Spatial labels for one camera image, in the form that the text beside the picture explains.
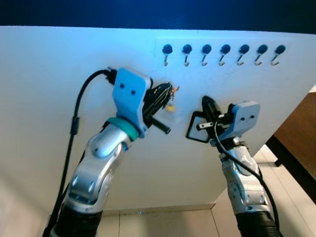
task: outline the wall hook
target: wall hook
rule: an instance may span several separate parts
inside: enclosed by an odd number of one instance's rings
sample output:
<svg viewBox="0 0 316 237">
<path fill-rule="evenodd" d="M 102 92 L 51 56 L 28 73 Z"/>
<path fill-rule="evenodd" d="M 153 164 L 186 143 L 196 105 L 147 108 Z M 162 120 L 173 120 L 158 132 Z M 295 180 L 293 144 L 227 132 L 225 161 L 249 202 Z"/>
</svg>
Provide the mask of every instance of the wall hook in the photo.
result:
<svg viewBox="0 0 316 237">
<path fill-rule="evenodd" d="M 207 65 L 207 62 L 205 62 L 205 58 L 206 58 L 207 54 L 210 53 L 211 50 L 212 50 L 212 47 L 209 44 L 206 44 L 203 46 L 203 48 L 202 48 L 202 54 L 203 54 L 202 66 Z"/>
<path fill-rule="evenodd" d="M 168 56 L 169 54 L 172 53 L 172 46 L 169 44 L 166 44 L 163 49 L 162 52 L 164 53 L 164 65 L 167 66 L 168 65 Z"/>
<path fill-rule="evenodd" d="M 275 65 L 277 65 L 277 64 L 279 64 L 280 62 L 274 62 L 275 61 L 275 59 L 280 55 L 280 54 L 282 54 L 282 53 L 284 53 L 284 51 L 285 51 L 285 46 L 284 45 L 279 45 L 277 48 L 276 48 L 276 50 L 275 50 L 275 53 L 276 53 L 276 55 L 274 56 L 274 58 L 272 59 L 272 61 L 271 61 L 271 65 L 272 66 L 275 66 Z"/>
<path fill-rule="evenodd" d="M 189 44 L 186 44 L 185 46 L 183 46 L 182 52 L 184 53 L 184 55 L 186 56 L 184 59 L 184 66 L 188 66 L 190 63 L 188 62 L 188 56 L 192 51 L 192 46 Z"/>
<path fill-rule="evenodd" d="M 231 50 L 231 47 L 228 45 L 228 44 L 226 44 L 226 45 L 224 45 L 222 48 L 221 48 L 221 54 L 222 54 L 222 57 L 221 57 L 221 59 L 219 60 L 219 66 L 223 66 L 224 64 L 225 64 L 225 62 L 223 62 L 223 58 L 224 58 L 224 56 L 226 55 L 226 54 L 228 54 L 229 53 L 229 51 Z"/>
<path fill-rule="evenodd" d="M 242 64 L 244 64 L 244 62 L 241 62 L 240 60 L 241 60 L 241 58 L 243 57 L 243 55 L 245 55 L 248 51 L 249 51 L 249 45 L 244 44 L 242 47 L 240 47 L 240 49 L 239 49 L 240 56 L 239 56 L 239 58 L 238 58 L 238 60 L 237 60 L 237 64 L 238 64 L 239 66 L 241 66 Z"/>
<path fill-rule="evenodd" d="M 267 47 L 265 44 L 261 45 L 261 46 L 257 49 L 258 57 L 257 57 L 256 60 L 255 60 L 255 65 L 256 65 L 256 66 L 259 66 L 260 64 L 262 64 L 262 62 L 258 62 L 258 60 L 259 60 L 259 58 L 260 58 L 260 56 L 261 56 L 262 54 L 264 54 L 265 52 L 267 52 L 267 50 L 268 50 L 268 47 Z"/>
</svg>

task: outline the tile floor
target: tile floor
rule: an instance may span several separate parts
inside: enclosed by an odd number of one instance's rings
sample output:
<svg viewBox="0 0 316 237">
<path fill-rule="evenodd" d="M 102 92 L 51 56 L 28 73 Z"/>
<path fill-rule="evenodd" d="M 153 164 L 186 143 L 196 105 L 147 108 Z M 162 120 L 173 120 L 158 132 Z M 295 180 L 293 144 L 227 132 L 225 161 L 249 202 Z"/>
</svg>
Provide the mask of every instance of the tile floor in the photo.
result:
<svg viewBox="0 0 316 237">
<path fill-rule="evenodd" d="M 254 157 L 278 206 L 285 237 L 316 237 L 316 206 L 263 146 Z M 240 237 L 227 190 L 212 210 L 106 216 L 99 237 Z M 0 182 L 0 237 L 40 237 L 46 221 Z"/>
</svg>

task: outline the wooden furniture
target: wooden furniture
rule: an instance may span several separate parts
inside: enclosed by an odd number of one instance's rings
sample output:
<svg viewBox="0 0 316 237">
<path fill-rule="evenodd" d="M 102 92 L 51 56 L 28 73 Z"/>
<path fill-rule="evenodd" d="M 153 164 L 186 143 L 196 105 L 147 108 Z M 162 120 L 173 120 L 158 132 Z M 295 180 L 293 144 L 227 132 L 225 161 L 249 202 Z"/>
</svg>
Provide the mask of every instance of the wooden furniture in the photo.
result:
<svg viewBox="0 0 316 237">
<path fill-rule="evenodd" d="M 316 93 L 309 93 L 267 146 L 316 203 Z"/>
</svg>

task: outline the black cable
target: black cable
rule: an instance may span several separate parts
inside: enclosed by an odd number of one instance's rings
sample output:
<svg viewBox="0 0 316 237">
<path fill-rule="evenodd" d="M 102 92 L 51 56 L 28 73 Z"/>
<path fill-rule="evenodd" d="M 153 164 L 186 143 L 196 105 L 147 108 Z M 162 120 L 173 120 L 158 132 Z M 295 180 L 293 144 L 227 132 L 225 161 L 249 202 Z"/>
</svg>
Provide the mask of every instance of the black cable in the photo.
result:
<svg viewBox="0 0 316 237">
<path fill-rule="evenodd" d="M 53 211 L 51 213 L 51 216 L 49 218 L 47 227 L 45 228 L 42 237 L 49 237 L 51 229 L 54 227 L 54 225 L 57 222 L 58 213 L 59 213 L 61 204 L 62 204 L 63 199 L 64 199 L 65 193 L 63 193 L 63 192 L 64 192 L 64 186 L 65 186 L 65 182 L 66 182 L 66 176 L 67 176 L 67 171 L 68 171 L 68 165 L 69 165 L 69 160 L 70 160 L 71 149 L 72 149 L 72 146 L 73 146 L 74 137 L 77 134 L 78 126 L 79 126 L 78 111 L 79 111 L 79 105 L 80 105 L 81 98 L 82 98 L 83 93 L 86 90 L 87 86 L 89 85 L 89 83 L 93 79 L 95 79 L 98 75 L 101 75 L 101 74 L 108 75 L 109 71 L 107 71 L 107 70 L 98 70 L 98 71 L 94 72 L 93 74 L 91 74 L 88 77 L 88 79 L 84 82 L 84 84 L 81 87 L 81 90 L 79 92 L 79 95 L 77 97 L 75 110 L 74 110 L 74 116 L 73 116 L 72 125 L 71 125 L 70 138 L 69 138 L 69 142 L 68 142 L 67 154 L 66 154 L 66 158 L 65 158 L 64 170 L 63 170 L 62 178 L 61 178 L 61 181 L 60 181 L 60 187 L 59 187 L 59 191 L 58 191 L 58 196 L 57 196 L 57 200 L 56 200 L 55 205 L 54 205 L 54 209 L 53 209 Z"/>
<path fill-rule="evenodd" d="M 260 178 L 262 178 L 262 179 L 263 179 L 263 175 L 262 175 L 262 172 L 261 172 L 260 167 L 258 167 L 258 169 L 259 169 L 259 175 L 260 175 Z"/>
<path fill-rule="evenodd" d="M 278 219 L 278 213 L 277 213 L 277 206 L 276 206 L 276 203 L 272 197 L 272 194 L 267 186 L 267 184 L 265 183 L 265 181 L 260 177 L 260 175 L 258 175 L 255 171 L 253 171 L 251 168 L 249 168 L 248 166 L 246 166 L 245 164 L 243 164 L 242 162 L 240 162 L 239 160 L 237 160 L 235 157 L 233 157 L 225 148 L 224 146 L 222 145 L 221 141 L 219 140 L 218 138 L 218 135 L 217 135 L 217 131 L 216 131 L 216 127 L 217 127 L 217 121 L 215 122 L 213 128 L 214 128 L 214 134 L 215 134 L 215 140 L 217 142 L 217 144 L 220 146 L 222 152 L 229 158 L 231 159 L 233 162 L 235 162 L 236 164 L 238 164 L 239 166 L 241 166 L 242 168 L 244 168 L 245 170 L 247 170 L 249 173 L 251 173 L 253 176 L 255 176 L 260 184 L 263 186 L 263 188 L 265 189 L 268 197 L 269 197 L 269 200 L 271 202 L 271 206 L 272 206 L 272 209 L 273 209 L 273 213 L 274 213 L 274 216 L 275 216 L 275 224 L 276 224 L 276 228 L 277 230 L 279 231 L 279 235 L 282 236 L 282 234 L 280 233 L 280 223 L 279 223 L 279 219 Z"/>
</svg>

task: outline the cable connector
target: cable connector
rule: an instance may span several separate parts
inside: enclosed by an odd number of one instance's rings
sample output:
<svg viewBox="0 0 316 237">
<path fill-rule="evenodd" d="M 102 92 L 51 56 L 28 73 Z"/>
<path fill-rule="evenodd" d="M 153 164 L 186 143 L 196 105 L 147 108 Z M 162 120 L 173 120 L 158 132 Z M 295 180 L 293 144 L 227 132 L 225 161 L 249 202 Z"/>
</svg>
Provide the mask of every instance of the cable connector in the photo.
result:
<svg viewBox="0 0 316 237">
<path fill-rule="evenodd" d="M 109 70 L 104 70 L 104 75 L 106 75 L 107 80 L 109 83 L 114 85 L 115 79 L 117 78 L 118 71 L 112 68 L 108 68 Z"/>
<path fill-rule="evenodd" d="M 79 117 L 73 117 L 73 120 L 71 123 L 70 134 L 75 136 L 78 133 L 78 128 L 79 128 Z"/>
</svg>

